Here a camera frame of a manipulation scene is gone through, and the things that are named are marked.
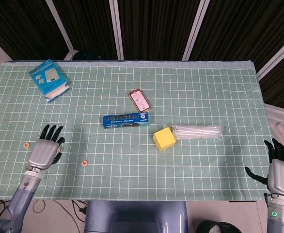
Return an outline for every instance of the green grid tablecloth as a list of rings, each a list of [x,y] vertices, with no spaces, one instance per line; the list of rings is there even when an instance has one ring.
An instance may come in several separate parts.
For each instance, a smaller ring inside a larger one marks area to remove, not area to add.
[[[36,139],[51,123],[64,126],[66,143],[60,162],[42,172],[36,198],[263,199],[266,187],[244,171],[268,172],[263,141],[270,131],[254,68],[58,62],[72,89],[47,103],[28,74],[38,64],[0,67],[0,198],[14,194]],[[105,130],[103,115],[137,111],[128,95],[137,88],[153,107],[150,125]],[[153,133],[173,123],[223,125],[223,137],[178,141],[159,152]]]

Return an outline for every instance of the blue packaged box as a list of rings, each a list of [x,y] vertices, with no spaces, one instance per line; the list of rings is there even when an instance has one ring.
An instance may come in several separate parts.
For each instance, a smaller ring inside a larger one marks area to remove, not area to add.
[[[129,113],[124,115],[103,116],[103,127],[105,129],[134,127],[148,125],[148,113]]]
[[[50,59],[31,70],[29,74],[47,102],[70,89],[66,78]]]

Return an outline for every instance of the bundle of straws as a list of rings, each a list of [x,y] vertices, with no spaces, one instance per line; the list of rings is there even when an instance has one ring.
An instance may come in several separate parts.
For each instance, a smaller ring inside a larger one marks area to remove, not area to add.
[[[192,138],[219,138],[222,136],[221,125],[172,125],[173,135],[176,140]]]

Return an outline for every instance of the yellow sponge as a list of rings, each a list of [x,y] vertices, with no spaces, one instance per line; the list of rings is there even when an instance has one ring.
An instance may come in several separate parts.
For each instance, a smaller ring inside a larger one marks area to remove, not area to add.
[[[175,138],[169,127],[154,133],[153,139],[159,151],[163,151],[175,144]]]

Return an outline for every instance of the small red card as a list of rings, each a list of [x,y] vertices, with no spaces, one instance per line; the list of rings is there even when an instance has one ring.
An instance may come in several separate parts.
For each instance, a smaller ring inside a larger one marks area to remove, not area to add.
[[[151,108],[149,102],[140,89],[130,92],[129,95],[140,113],[146,112]]]

